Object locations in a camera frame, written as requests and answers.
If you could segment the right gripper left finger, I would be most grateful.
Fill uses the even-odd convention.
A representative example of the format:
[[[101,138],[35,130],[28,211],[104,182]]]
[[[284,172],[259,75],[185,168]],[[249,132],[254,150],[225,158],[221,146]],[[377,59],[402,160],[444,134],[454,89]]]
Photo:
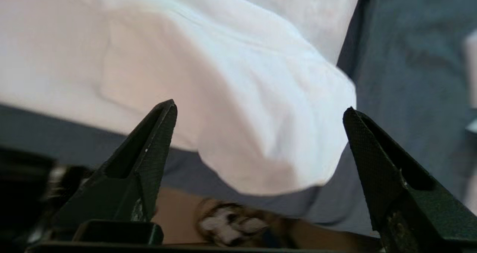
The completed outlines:
[[[176,121],[172,99],[156,105],[58,210],[53,223],[150,221]]]

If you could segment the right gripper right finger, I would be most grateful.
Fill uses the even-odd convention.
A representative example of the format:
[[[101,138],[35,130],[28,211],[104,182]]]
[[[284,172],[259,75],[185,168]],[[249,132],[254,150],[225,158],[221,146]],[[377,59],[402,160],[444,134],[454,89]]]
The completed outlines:
[[[373,120],[349,107],[343,124],[375,231],[400,216],[421,243],[476,242],[476,216]]]

